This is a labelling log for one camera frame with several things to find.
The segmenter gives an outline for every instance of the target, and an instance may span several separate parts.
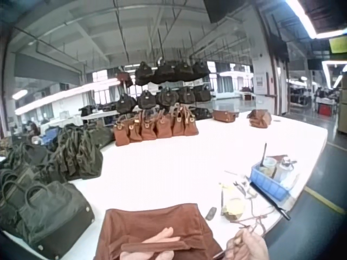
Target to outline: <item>pillar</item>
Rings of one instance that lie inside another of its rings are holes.
[[[254,77],[256,108],[267,109],[271,114],[287,112],[288,84],[286,66],[273,54],[269,33],[258,9],[251,5],[244,15]]]

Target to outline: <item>person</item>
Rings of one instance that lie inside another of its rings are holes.
[[[143,243],[160,243],[179,241],[179,237],[171,237],[174,230],[170,227],[164,229],[158,235],[143,241]],[[120,260],[148,260],[154,252],[122,252]],[[160,253],[156,260],[172,260],[173,251]],[[240,230],[236,236],[227,243],[223,260],[269,260],[269,254],[264,239],[256,233],[250,233],[247,229]]]

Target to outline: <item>floor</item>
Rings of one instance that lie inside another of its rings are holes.
[[[254,101],[228,99],[204,104],[209,109],[249,111]],[[337,118],[320,116],[311,109],[293,108],[285,117],[326,128],[327,145],[320,156],[307,187],[347,210],[347,135],[336,132]],[[271,260],[318,259],[342,228],[345,215],[337,213],[307,192],[303,192],[290,222],[281,220],[265,237]]]

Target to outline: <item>brown leather handbag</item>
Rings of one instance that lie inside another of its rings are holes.
[[[141,142],[142,137],[140,135],[140,118],[139,116],[134,117],[130,120],[129,124],[129,140],[130,142]]]
[[[183,110],[184,110],[184,135],[186,137],[189,137],[192,135],[198,135],[199,130],[196,127],[195,116],[186,107]]]
[[[159,112],[156,122],[156,132],[157,138],[172,137],[171,114],[164,115],[164,110]]]
[[[116,146],[124,146],[130,144],[130,139],[129,139],[129,121],[128,120],[122,120],[124,118],[121,116],[116,125],[113,126],[113,133],[114,133],[114,138],[115,138],[115,145]]]
[[[154,132],[154,128],[156,126],[156,122],[154,118],[148,116],[146,118],[145,111],[141,112],[141,137],[142,140],[156,140],[157,135]]]
[[[170,243],[142,243],[173,228]],[[119,260],[121,252],[164,252],[174,250],[173,260],[211,260],[222,252],[196,204],[182,204],[159,210],[107,210],[95,260]]]
[[[172,114],[172,136],[179,137],[184,135],[184,111],[183,107],[178,107]]]
[[[271,114],[266,109],[254,109],[247,118],[249,118],[250,125],[256,128],[267,128],[272,121]]]
[[[232,123],[235,122],[238,113],[222,110],[213,110],[212,116],[214,120],[221,121],[224,123]]]

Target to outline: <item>black handbag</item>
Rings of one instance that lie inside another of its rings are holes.
[[[90,204],[70,183],[33,185],[26,189],[24,201],[18,229],[23,240],[48,259],[62,258],[94,222]]]
[[[175,71],[171,65],[163,64],[158,67],[158,69],[154,72],[154,76],[152,77],[152,82],[154,84],[162,84],[166,81],[171,81],[175,76]]]
[[[177,92],[179,103],[193,104],[195,102],[194,92],[189,87],[180,88]]]
[[[153,77],[153,71],[150,66],[147,65],[146,62],[141,62],[140,66],[135,70],[135,78],[140,81],[148,80],[150,81]]]
[[[133,97],[127,94],[121,94],[120,99],[117,101],[116,108],[119,114],[127,114],[132,112],[137,102]]]
[[[196,102],[206,102],[211,100],[211,92],[207,86],[202,87],[201,90],[199,90],[199,88],[194,88],[193,91]]]
[[[156,97],[148,90],[145,90],[137,98],[137,103],[141,109],[151,109],[156,106]]]
[[[157,103],[162,107],[171,107],[178,102],[178,94],[169,87],[163,88],[157,93]]]
[[[194,63],[192,68],[194,71],[194,77],[195,77],[194,80],[198,80],[198,79],[201,79],[203,77],[207,77],[211,73],[206,62],[197,61]]]
[[[180,62],[178,65],[175,66],[174,71],[174,81],[182,80],[184,82],[188,82],[193,80],[193,69],[186,62]]]
[[[189,110],[195,116],[196,121],[212,118],[212,114],[207,108],[189,107]]]

